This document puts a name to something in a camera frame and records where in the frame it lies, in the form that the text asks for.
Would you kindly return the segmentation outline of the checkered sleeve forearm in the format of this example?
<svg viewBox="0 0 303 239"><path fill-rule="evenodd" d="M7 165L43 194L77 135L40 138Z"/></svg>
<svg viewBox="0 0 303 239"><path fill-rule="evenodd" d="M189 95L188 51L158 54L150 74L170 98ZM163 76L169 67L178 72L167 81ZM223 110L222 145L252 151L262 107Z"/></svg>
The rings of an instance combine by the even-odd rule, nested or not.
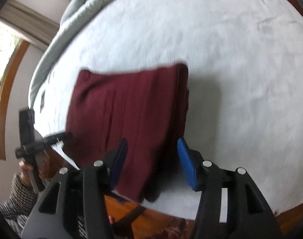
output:
<svg viewBox="0 0 303 239"><path fill-rule="evenodd" d="M21 173L15 173L8 200L0 203L0 212L8 225L18 236L24 229L27 219L38 200L31 185L25 184Z"/></svg>

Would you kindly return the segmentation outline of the left hand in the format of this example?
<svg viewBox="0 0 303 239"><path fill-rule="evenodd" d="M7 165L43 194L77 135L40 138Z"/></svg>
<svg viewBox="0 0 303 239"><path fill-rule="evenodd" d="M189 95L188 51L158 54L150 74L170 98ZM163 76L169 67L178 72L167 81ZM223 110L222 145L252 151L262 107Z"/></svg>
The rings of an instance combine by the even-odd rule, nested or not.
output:
<svg viewBox="0 0 303 239"><path fill-rule="evenodd" d="M42 156L41 158L42 165L38 167L39 177L44 181L48 179L48 175L49 175L49 156L45 152L42 153L41 156ZM21 182L29 187L32 186L29 173L34 170L34 167L28 162L26 162L25 160L21 160L19 162L19 167L21 169L21 173L20 173Z"/></svg>

